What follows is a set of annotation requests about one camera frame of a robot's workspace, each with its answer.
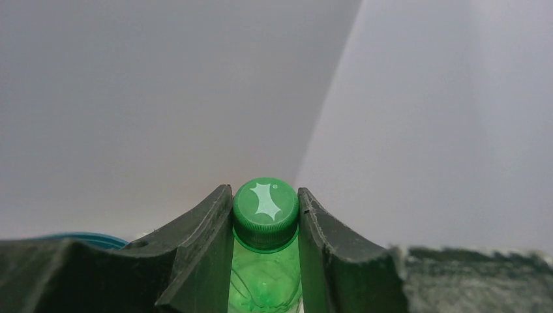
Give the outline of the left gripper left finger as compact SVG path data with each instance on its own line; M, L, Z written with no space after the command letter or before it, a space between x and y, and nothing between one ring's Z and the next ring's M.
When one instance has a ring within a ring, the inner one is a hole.
M2 312L226 312L232 188L121 249L73 238L1 242Z

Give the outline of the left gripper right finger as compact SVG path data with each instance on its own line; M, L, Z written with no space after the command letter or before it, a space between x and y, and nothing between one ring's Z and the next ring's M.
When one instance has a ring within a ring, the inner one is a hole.
M392 246L298 191L305 312L551 312L552 258L536 251Z

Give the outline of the green plastic bottle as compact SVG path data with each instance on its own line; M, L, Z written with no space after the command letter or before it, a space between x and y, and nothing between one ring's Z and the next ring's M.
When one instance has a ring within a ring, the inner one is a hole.
M299 198L287 182L259 177L233 197L235 239L228 312L298 312Z

